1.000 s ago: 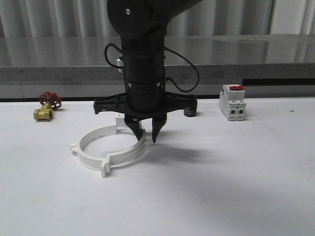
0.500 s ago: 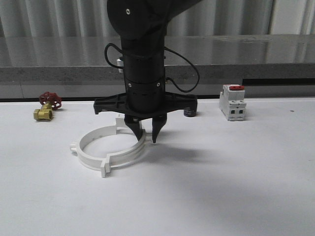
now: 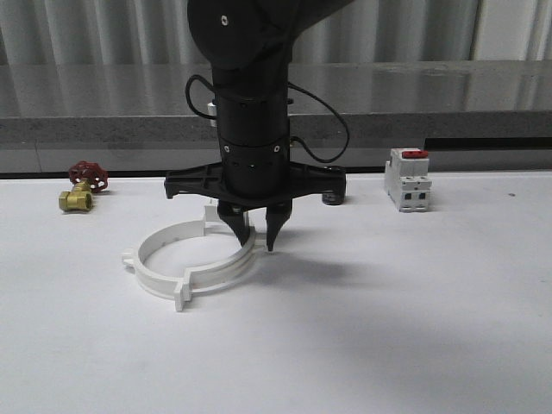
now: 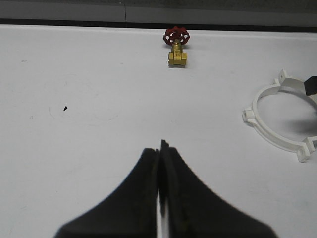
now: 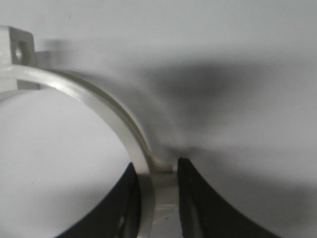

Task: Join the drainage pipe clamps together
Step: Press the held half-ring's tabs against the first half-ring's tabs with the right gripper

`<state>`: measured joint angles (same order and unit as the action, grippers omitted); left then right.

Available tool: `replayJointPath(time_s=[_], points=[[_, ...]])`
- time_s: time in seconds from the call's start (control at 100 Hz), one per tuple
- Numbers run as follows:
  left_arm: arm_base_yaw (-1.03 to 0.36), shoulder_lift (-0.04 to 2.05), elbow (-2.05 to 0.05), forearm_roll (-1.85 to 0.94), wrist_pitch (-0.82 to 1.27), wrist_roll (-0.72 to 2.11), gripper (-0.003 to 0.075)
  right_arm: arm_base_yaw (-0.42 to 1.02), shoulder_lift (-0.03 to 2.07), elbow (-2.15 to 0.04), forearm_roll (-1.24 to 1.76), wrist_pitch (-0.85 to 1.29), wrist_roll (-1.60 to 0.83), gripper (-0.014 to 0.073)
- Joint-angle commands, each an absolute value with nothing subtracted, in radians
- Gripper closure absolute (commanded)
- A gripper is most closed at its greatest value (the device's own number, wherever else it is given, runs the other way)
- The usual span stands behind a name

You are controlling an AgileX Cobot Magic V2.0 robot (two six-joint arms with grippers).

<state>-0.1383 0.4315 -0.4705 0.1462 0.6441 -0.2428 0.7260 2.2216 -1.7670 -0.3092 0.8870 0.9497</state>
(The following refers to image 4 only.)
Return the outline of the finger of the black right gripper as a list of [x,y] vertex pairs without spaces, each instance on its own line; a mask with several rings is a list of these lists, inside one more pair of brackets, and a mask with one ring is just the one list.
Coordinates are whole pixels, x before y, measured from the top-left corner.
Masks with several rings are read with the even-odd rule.
[[307,96],[317,93],[317,76],[311,76],[304,82],[304,89]]

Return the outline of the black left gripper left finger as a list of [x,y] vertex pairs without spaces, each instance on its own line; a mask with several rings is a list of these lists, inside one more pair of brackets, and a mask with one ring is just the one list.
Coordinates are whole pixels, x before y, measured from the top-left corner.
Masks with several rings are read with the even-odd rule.
[[144,149],[122,184],[104,201],[63,225],[57,238],[155,238],[159,152]]

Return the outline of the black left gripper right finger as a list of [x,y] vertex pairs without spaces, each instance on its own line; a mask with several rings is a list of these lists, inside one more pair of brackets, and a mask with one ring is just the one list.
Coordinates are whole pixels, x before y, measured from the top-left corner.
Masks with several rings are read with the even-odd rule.
[[211,191],[176,148],[161,141],[161,215],[170,238],[274,238],[272,228],[239,211]]

